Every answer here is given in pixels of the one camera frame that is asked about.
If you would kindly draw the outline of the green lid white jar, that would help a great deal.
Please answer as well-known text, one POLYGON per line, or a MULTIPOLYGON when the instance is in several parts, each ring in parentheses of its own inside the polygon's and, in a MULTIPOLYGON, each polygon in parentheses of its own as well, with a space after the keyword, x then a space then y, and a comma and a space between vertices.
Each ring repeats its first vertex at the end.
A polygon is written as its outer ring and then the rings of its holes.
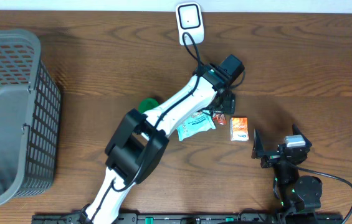
POLYGON ((145 111, 152 110, 153 108, 159 106, 159 103, 154 98, 145 98, 138 106, 138 111, 144 113, 145 111))

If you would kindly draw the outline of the red Top chocolate bar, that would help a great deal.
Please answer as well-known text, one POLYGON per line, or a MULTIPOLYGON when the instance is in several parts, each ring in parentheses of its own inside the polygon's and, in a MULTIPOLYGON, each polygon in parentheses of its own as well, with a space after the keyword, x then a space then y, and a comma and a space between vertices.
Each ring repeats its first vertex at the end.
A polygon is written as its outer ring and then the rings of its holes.
POLYGON ((215 121, 217 124, 226 125, 226 117, 223 113, 213 113, 212 120, 215 121))

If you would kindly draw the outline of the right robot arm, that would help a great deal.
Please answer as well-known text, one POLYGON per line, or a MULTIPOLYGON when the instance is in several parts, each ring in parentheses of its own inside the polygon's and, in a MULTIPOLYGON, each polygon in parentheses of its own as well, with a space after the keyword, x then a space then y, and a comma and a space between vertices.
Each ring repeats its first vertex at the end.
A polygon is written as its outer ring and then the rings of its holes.
POLYGON ((251 158, 260 159, 261 168, 274 170, 273 190, 282 204, 275 214, 278 223, 318 223, 315 210, 321 207, 322 181, 315 176, 301 176, 297 168, 307 159, 312 143, 296 125, 292 132, 275 151, 266 151, 256 129, 251 158))

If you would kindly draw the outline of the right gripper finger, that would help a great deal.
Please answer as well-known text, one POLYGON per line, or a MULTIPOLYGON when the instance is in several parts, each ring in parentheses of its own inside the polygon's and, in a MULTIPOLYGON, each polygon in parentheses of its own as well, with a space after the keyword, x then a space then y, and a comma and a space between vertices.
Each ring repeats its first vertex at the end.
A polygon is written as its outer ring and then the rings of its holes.
POLYGON ((260 139, 260 133, 258 129, 254 130, 254 145, 252 148, 252 159, 259 159, 264 156, 264 147, 262 145, 262 141, 260 139))
POLYGON ((301 135, 301 137, 304 139, 305 141, 305 146, 306 147, 312 147, 312 143, 306 138, 306 136, 299 130, 298 126, 293 123, 292 124, 292 132, 294 135, 301 135))

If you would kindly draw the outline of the orange snack packet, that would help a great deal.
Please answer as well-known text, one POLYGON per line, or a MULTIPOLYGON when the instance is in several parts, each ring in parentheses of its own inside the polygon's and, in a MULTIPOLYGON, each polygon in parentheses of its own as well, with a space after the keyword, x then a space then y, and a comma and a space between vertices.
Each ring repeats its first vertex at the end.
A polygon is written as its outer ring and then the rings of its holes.
POLYGON ((230 128, 231 141, 246 142, 249 140, 248 119, 246 117, 232 117, 230 128))

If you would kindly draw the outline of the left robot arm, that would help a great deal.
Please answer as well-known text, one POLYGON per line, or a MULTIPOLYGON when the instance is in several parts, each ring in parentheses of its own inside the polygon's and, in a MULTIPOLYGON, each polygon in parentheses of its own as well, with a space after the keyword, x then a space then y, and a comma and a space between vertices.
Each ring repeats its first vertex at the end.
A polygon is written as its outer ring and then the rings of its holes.
POLYGON ((131 188, 158 166, 174 130, 231 89, 244 70, 234 55, 220 65, 198 65, 188 83, 164 103, 144 113, 127 112, 105 148, 103 184, 94 201, 82 209, 80 222, 113 223, 131 188))

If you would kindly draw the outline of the teal wet wipes pack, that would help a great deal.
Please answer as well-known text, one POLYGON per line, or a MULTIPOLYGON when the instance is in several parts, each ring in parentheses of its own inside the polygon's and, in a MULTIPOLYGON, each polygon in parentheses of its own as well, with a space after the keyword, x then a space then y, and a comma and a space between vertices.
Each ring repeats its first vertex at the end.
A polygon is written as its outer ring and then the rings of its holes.
POLYGON ((215 129, 212 116, 208 111, 199 111, 188 117, 177 128, 179 141, 183 141, 197 133, 215 129))

